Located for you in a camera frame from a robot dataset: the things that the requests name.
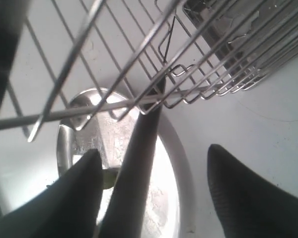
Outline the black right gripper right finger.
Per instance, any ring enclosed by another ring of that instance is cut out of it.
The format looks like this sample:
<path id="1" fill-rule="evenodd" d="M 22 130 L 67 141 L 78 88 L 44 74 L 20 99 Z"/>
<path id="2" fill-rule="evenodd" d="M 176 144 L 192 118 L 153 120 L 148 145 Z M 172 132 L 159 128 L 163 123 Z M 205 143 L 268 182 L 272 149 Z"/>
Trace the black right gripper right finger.
<path id="1" fill-rule="evenodd" d="M 226 238 L 298 238 L 298 197 L 265 180 L 219 144 L 208 148 L 207 179 Z"/>

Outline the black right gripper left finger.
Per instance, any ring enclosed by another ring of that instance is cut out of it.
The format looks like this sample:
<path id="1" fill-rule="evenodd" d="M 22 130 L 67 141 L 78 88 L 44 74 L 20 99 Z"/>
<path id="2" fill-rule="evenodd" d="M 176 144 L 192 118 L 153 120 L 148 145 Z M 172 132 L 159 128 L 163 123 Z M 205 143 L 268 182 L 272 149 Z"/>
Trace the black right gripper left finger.
<path id="1" fill-rule="evenodd" d="M 0 238 L 91 238 L 103 189 L 98 150 L 88 150 L 45 191 L 0 218 Z"/>

